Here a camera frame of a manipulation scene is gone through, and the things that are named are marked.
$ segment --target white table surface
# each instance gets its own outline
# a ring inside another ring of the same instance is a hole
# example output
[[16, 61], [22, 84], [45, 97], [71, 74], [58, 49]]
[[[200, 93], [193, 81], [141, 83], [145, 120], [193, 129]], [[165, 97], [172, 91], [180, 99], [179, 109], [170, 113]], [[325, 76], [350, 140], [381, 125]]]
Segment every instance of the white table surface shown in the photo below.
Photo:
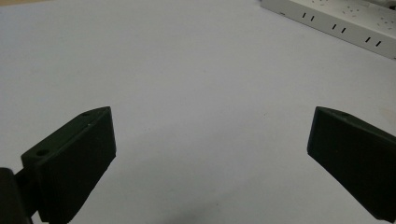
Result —
[[306, 144], [317, 105], [396, 134], [396, 62], [257, 0], [0, 7], [1, 166], [104, 105], [118, 157], [73, 224], [383, 223]]

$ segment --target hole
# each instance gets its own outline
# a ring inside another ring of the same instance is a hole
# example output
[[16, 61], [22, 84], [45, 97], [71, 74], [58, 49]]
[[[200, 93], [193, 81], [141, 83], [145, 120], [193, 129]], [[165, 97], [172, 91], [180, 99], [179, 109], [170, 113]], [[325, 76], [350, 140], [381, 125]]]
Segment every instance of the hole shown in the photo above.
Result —
[[37, 151], [36, 155], [39, 157], [42, 157], [49, 153], [50, 153], [50, 151], [48, 149], [41, 149], [41, 150]]

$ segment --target power strip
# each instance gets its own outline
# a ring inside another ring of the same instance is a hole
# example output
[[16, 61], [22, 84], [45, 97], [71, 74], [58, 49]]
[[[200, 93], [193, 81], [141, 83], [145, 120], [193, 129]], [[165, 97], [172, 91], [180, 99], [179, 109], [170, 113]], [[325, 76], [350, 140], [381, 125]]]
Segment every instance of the power strip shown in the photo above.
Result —
[[262, 0], [262, 7], [396, 60], [396, 11], [361, 0]]

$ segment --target white surface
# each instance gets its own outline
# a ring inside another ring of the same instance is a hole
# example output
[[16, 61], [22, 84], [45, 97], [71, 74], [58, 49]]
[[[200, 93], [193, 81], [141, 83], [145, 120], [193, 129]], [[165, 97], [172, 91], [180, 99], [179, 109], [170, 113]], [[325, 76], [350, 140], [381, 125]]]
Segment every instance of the white surface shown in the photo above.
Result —
[[396, 62], [396, 12], [364, 0], [262, 0], [262, 6]]
[[315, 106], [396, 134], [396, 64], [256, 0], [0, 7], [0, 164], [112, 106], [73, 224], [382, 223], [306, 155]]

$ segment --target white power strip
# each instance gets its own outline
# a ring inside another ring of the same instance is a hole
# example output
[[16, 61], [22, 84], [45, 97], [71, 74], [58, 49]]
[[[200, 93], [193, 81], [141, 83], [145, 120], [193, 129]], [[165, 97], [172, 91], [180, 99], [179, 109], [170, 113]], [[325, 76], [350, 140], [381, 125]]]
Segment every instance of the white power strip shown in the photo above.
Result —
[[396, 11], [361, 0], [262, 0], [262, 7], [396, 60]]

